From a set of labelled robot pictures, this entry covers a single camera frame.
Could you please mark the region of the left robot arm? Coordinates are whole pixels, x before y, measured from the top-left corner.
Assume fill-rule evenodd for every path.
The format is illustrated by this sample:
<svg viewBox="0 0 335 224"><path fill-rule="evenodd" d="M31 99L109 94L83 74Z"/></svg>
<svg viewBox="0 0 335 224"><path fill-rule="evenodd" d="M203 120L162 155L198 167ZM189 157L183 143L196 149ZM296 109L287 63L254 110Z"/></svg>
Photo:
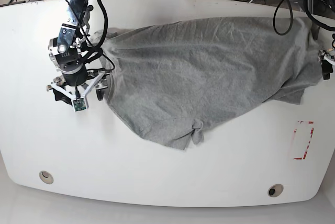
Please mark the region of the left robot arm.
<svg viewBox="0 0 335 224"><path fill-rule="evenodd" d="M324 0L326 4L330 7L332 11L334 11L334 0ZM304 9L305 13L308 16L308 18L318 27L332 32L332 43L331 43L331 49L329 50L320 50L319 51L319 62L322 69L322 78L324 80L329 80L330 75L333 73L333 67L334 67L334 55L331 55L330 52L334 51L334 27L328 26L327 24L324 24L317 20L310 12L308 7L309 0L304 0Z"/></svg>

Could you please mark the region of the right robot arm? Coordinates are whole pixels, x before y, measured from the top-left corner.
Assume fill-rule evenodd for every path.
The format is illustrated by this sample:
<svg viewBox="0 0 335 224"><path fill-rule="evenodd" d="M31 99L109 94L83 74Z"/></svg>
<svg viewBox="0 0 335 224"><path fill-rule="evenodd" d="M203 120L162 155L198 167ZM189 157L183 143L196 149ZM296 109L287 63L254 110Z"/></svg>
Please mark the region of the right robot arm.
<svg viewBox="0 0 335 224"><path fill-rule="evenodd" d="M48 86L56 101L63 101L74 111L88 109L87 95L94 89L98 100L103 99L103 90L107 85L107 76L115 69L114 63L107 68L88 69L91 62L103 57L102 44L107 36L108 16L101 0L97 3L103 13L104 27L100 41L92 44L89 40L89 19L93 6L89 0L67 0L68 19L62 24L59 35L50 40L48 51L51 62L61 76L56 77Z"/></svg>

